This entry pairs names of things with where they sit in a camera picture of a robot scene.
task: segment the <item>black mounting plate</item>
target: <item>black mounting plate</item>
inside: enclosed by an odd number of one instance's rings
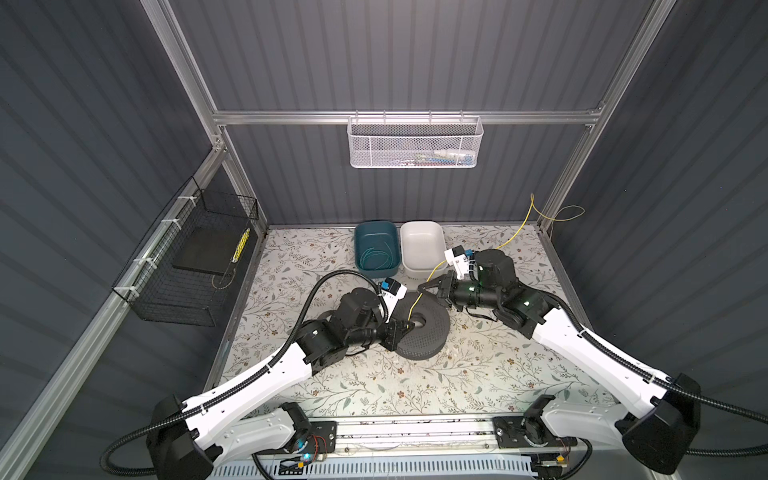
[[[306,445],[297,453],[315,453],[316,441],[313,437],[316,436],[320,439],[317,444],[317,453],[334,453],[336,451],[336,428],[338,423],[336,422],[310,422],[312,428],[310,429],[310,436],[306,440]],[[259,455],[273,455],[273,454],[285,454],[292,453],[286,452],[282,449],[277,450],[262,450],[258,452]]]
[[[506,415],[493,418],[493,433],[500,449],[529,449],[531,447],[573,447],[578,440],[575,437],[555,437],[548,433],[546,443],[540,445],[531,444],[525,438],[525,429],[521,424],[522,415]]]

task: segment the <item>zip tie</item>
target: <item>zip tie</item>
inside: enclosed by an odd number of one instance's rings
[[[113,288],[113,290],[128,290],[129,292],[135,293],[136,297],[139,296],[139,289],[136,288],[135,285],[133,285],[133,286],[116,286],[116,287]]]
[[[176,224],[177,227],[179,227],[179,231],[181,231],[181,223],[179,223],[179,219],[177,218],[169,218],[166,220],[160,220],[160,223],[166,223],[166,222],[173,222]]]
[[[197,206],[197,197],[178,197],[178,198],[185,198],[187,200],[192,200],[192,204],[196,207]]]
[[[138,262],[139,265],[141,265],[144,262],[149,262],[149,264],[152,266],[152,268],[157,270],[157,264],[155,263],[154,258],[152,258],[152,257],[134,258],[134,262]]]

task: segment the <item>yellow cable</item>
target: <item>yellow cable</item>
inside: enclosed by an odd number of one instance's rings
[[[427,277],[427,281],[428,281],[428,282],[429,282],[429,281],[432,279],[432,275],[434,275],[434,274],[435,274],[435,272],[437,271],[437,269],[438,269],[438,268],[440,268],[440,266],[441,266],[442,264],[444,264],[444,263],[445,263],[445,260],[443,260],[442,262],[438,263],[438,264],[437,264],[437,266],[436,266],[435,268],[433,268],[433,269],[432,269],[432,273],[430,273],[430,274],[429,274],[429,276]],[[416,301],[413,303],[413,305],[411,305],[411,309],[408,311],[408,321],[409,321],[409,322],[411,321],[411,314],[413,313],[413,307],[414,307],[414,306],[416,306],[416,304],[419,302],[419,300],[421,300],[421,299],[422,299],[422,295],[423,295],[423,293],[420,293],[420,294],[419,294],[419,298],[417,298],[417,299],[416,299]]]
[[[574,218],[578,218],[578,217],[580,217],[581,215],[584,215],[584,213],[586,213],[586,210],[585,210],[583,207],[579,206],[579,205],[568,205],[567,207],[563,207],[563,208],[561,208],[561,209],[558,211],[558,214],[559,214],[560,212],[562,212],[564,209],[566,209],[566,208],[570,208],[570,207],[581,208],[581,213],[580,213],[580,214],[578,214],[578,215],[575,215],[575,216],[573,216],[573,217],[571,217],[571,218],[564,218],[564,219],[550,218],[550,217],[547,217],[546,215],[544,215],[542,212],[538,211],[538,208],[536,208],[536,206],[533,204],[533,198],[534,198],[534,197],[533,197],[533,194],[531,194],[531,206],[530,206],[530,207],[528,207],[528,212],[525,214],[525,219],[523,220],[523,223],[522,223],[522,225],[520,226],[520,228],[518,228],[518,231],[516,231],[516,232],[515,232],[515,234],[514,234],[514,235],[512,235],[512,237],[511,237],[509,240],[505,241],[504,243],[502,243],[501,245],[499,245],[498,247],[496,247],[496,249],[500,249],[500,248],[502,248],[502,247],[505,247],[505,246],[506,246],[506,245],[507,245],[509,242],[511,242],[511,241],[513,241],[513,240],[515,239],[515,237],[518,235],[518,233],[520,233],[520,230],[522,230],[522,229],[523,229],[523,227],[525,227],[525,223],[526,223],[526,222],[528,222],[528,217],[530,217],[530,216],[531,216],[531,209],[532,209],[532,210],[536,210],[536,212],[537,212],[539,215],[541,215],[542,217],[546,218],[547,220],[552,220],[552,221],[554,221],[554,222],[567,222],[567,221],[569,221],[569,220],[573,220]],[[437,269],[438,269],[438,268],[439,268],[439,267],[440,267],[442,264],[444,264],[444,263],[445,263],[445,260],[443,260],[442,262],[440,262],[440,263],[438,263],[438,264],[437,264],[437,266],[436,266],[436,267],[435,267],[435,268],[432,270],[432,273],[430,273],[430,274],[429,274],[429,277],[427,278],[427,281],[428,281],[428,282],[429,282],[429,281],[432,279],[432,275],[434,275],[434,274],[435,274],[435,272],[437,271]],[[420,293],[420,294],[419,294],[419,297],[416,299],[416,301],[413,303],[413,305],[411,305],[411,309],[408,311],[408,320],[409,320],[409,321],[410,321],[410,319],[411,319],[411,314],[413,313],[413,307],[414,307],[414,306],[416,306],[416,304],[419,302],[419,300],[421,300],[421,299],[422,299],[422,295],[423,295],[423,293]]]
[[[502,248],[502,247],[506,246],[506,244],[507,244],[507,243],[511,242],[511,241],[512,241],[512,239],[513,239],[513,238],[515,238],[515,237],[518,235],[518,233],[520,233],[520,230],[522,230],[522,229],[523,229],[523,227],[525,227],[525,222],[527,222],[527,221],[528,221],[528,217],[530,217],[530,216],[531,216],[531,208],[535,208],[535,207],[533,206],[533,194],[531,194],[531,206],[530,206],[530,207],[528,207],[528,213],[527,213],[527,214],[525,214],[525,220],[523,220],[523,224],[520,226],[520,228],[518,228],[518,231],[516,231],[516,232],[515,232],[515,234],[514,234],[514,235],[512,235],[512,238],[510,238],[509,240],[505,241],[504,243],[502,243],[501,245],[499,245],[498,247],[496,247],[496,250],[498,250],[498,249],[500,249],[500,248]]]
[[[567,207],[562,207],[560,210],[558,210],[558,212],[555,214],[555,216],[557,216],[557,215],[558,215],[560,212],[562,212],[562,211],[563,211],[563,210],[565,210],[566,208],[571,208],[571,207],[581,208],[581,213],[580,213],[580,214],[578,214],[578,215],[574,215],[574,216],[573,216],[573,217],[571,217],[571,218],[551,218],[551,217],[547,217],[547,216],[546,216],[546,215],[544,215],[542,212],[538,211],[538,208],[536,208],[536,206],[535,206],[535,205],[533,205],[533,209],[534,209],[534,210],[536,210],[536,212],[537,212],[539,215],[541,215],[542,217],[546,218],[547,220],[552,220],[553,222],[567,222],[567,221],[569,221],[569,220],[573,220],[574,218],[579,218],[580,216],[582,216],[582,215],[584,215],[585,213],[587,213],[587,211],[586,211],[586,210],[584,209],[584,207],[582,207],[581,205],[568,205]]]

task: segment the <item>black wire mesh basket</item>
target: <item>black wire mesh basket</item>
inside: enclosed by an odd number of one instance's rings
[[[175,219],[161,221],[165,231],[149,254],[137,259],[137,248],[113,291],[143,320],[226,323],[258,241],[256,220],[255,198],[198,189]],[[197,265],[200,258],[207,264]],[[133,283],[118,285],[136,262]]]

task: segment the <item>corrugated gray wall panel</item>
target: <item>corrugated gray wall panel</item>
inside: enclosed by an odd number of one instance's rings
[[[704,394],[758,411],[768,394],[768,2],[680,1],[566,204],[554,243],[592,324]],[[703,408],[695,445],[764,442]],[[689,458],[684,478],[764,475]]]
[[[0,2],[0,77],[4,444],[210,143],[139,2]],[[108,423],[98,403],[105,399],[124,409],[111,412],[115,418],[157,401],[146,385],[121,392],[105,384],[117,378],[102,373],[110,361],[165,391],[202,386],[218,342],[212,336],[220,331],[129,317],[115,337],[122,357],[100,362],[75,400],[98,399],[90,417],[68,416],[53,438]],[[179,362],[193,372],[172,366]],[[47,447],[42,458],[55,451]],[[94,450],[67,463],[97,461]]]
[[[234,193],[222,169],[209,188]],[[146,425],[164,397],[202,390],[225,328],[145,322],[130,312],[26,478],[106,477],[98,458],[107,445]],[[151,464],[143,442],[113,458]]]
[[[270,224],[522,220],[543,204],[584,128],[485,129],[469,169],[358,169],[342,126],[228,127]]]
[[[222,110],[569,110],[650,1],[171,3]]]

